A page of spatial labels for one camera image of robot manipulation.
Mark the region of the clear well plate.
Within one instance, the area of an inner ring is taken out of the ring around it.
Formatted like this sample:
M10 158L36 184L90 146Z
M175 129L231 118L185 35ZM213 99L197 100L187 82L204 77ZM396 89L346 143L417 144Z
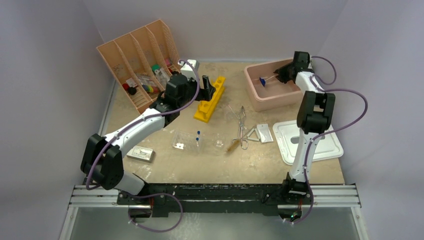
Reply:
M201 132L201 138L199 139L200 145L201 145L200 152L196 152L195 150L196 137L197 137L197 131L196 132L176 131L173 136L171 146L177 150L199 154L203 148L204 136L202 135L202 132Z

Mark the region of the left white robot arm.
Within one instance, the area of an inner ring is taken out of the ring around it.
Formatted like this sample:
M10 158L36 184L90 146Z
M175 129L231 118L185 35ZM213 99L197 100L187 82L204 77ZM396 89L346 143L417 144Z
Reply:
M217 85L211 84L206 75L202 76L202 82L200 86L194 78L174 74L165 90L136 119L105 136L97 133L90 136L80 166L87 176L86 189L117 189L129 193L138 205L146 203L149 199L146 182L134 173L125 172L123 158L146 137L174 121L192 102L210 101Z

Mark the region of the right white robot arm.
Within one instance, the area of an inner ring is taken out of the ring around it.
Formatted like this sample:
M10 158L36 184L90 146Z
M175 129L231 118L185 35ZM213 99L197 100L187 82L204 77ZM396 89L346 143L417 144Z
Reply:
M311 55L295 51L292 62L274 71L281 83L292 81L302 91L303 98L296 118L299 143L294 162L283 181L280 196L288 204L294 203L309 191L308 177L319 141L330 128L336 97L325 93L315 77Z

